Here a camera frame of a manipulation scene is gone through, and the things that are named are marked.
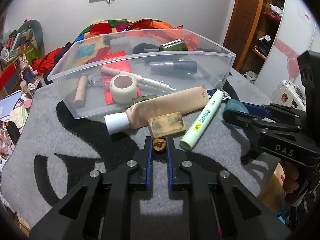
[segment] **clear plastic bin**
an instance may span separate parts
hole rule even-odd
[[[161,44],[182,39],[188,46],[188,51],[165,51],[142,53],[136,47],[141,43],[159,47]],[[107,54],[125,51],[126,56],[109,59],[101,58]],[[222,88],[236,55],[219,44],[185,29],[181,30],[133,30],[111,33],[75,42],[61,58],[48,76],[75,119],[97,114],[113,114],[125,111],[133,103],[106,103],[108,87],[104,85],[99,67],[110,66],[110,63],[124,62],[129,64],[132,73],[149,79],[163,82],[177,91],[205,85],[207,89]],[[151,70],[151,62],[197,62],[197,72],[194,74],[179,71]],[[75,95],[79,80],[83,73],[88,74],[91,81],[86,88],[84,104],[75,105]],[[160,91],[138,83],[142,96],[156,94],[162,96],[169,92]]]

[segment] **white pen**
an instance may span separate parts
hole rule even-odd
[[[138,83],[159,89],[161,91],[166,91],[166,92],[176,92],[177,90],[172,88],[170,85],[149,79],[134,73],[130,73],[127,71],[119,70],[119,69],[114,69],[114,68],[109,68],[109,67],[97,67],[98,69],[101,69],[101,73],[106,74],[106,75],[111,75],[111,76],[116,76],[119,74],[128,74],[132,75]]]

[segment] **silver screw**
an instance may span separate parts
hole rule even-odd
[[[89,175],[92,178],[96,178],[99,176],[99,171],[97,171],[97,170],[90,171]]]
[[[189,167],[192,166],[192,162],[190,162],[190,161],[184,161],[184,162],[182,162],[182,166],[183,166],[183,167],[186,167],[186,168],[189,168]]]
[[[220,176],[225,179],[230,176],[230,173],[229,173],[229,171],[220,171]]]
[[[128,165],[129,167],[134,167],[135,165],[137,165],[137,162],[134,161],[134,160],[131,160],[131,161],[128,161],[128,162],[127,162],[127,165]]]

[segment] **white suitcase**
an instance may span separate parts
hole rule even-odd
[[[277,89],[273,91],[270,99],[275,104],[306,111],[305,101],[301,93],[299,94],[296,86],[288,80],[282,80],[280,82]]]

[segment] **green glass bottle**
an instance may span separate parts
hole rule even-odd
[[[170,41],[168,43],[160,45],[159,50],[160,51],[176,51],[176,50],[186,51],[188,50],[188,46],[183,40],[179,39],[179,40]]]

